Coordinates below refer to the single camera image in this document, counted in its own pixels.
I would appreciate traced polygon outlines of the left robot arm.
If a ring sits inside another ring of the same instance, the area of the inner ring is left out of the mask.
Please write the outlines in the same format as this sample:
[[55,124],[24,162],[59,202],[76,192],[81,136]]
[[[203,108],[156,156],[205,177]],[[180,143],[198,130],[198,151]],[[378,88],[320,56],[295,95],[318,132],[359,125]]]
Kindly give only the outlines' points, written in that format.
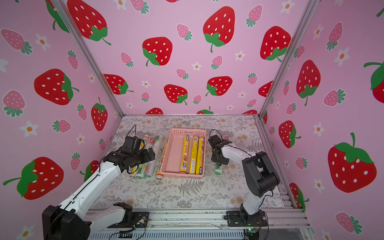
[[103,190],[124,171],[156,159],[152,148],[142,148],[144,140],[126,137],[124,144],[101,159],[96,172],[58,206],[48,206],[42,214],[45,240],[87,240],[91,235],[112,227],[143,226],[147,216],[135,218],[133,208],[115,203],[111,208],[87,217],[91,205]]

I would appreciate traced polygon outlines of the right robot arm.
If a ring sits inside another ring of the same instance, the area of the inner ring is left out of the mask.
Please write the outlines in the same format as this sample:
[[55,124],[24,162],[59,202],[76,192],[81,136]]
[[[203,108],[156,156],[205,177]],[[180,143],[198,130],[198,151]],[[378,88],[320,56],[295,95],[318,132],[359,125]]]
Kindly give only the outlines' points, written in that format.
[[273,196],[273,190],[280,184],[279,176],[265,152],[247,152],[233,145],[231,141],[214,135],[209,137],[212,148],[212,162],[217,167],[228,165],[232,160],[243,166],[249,193],[240,206],[238,217],[228,217],[229,220],[239,219],[245,226],[263,224],[267,215],[261,210],[266,197]]

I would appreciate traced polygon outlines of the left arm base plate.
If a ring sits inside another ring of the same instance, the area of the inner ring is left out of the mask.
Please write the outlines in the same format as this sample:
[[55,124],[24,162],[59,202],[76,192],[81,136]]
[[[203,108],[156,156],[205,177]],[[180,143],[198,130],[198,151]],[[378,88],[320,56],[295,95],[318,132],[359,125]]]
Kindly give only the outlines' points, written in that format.
[[149,212],[132,212],[127,217],[124,217],[120,223],[109,226],[112,228],[146,228],[149,220]]

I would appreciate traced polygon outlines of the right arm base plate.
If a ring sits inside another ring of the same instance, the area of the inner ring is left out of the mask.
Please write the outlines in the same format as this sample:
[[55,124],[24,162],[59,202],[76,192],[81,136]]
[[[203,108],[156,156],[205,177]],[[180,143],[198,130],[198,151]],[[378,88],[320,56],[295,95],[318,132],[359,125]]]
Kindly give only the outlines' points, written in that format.
[[254,215],[248,215],[247,212],[227,211],[223,217],[229,227],[267,227],[267,215],[264,211],[259,211]]

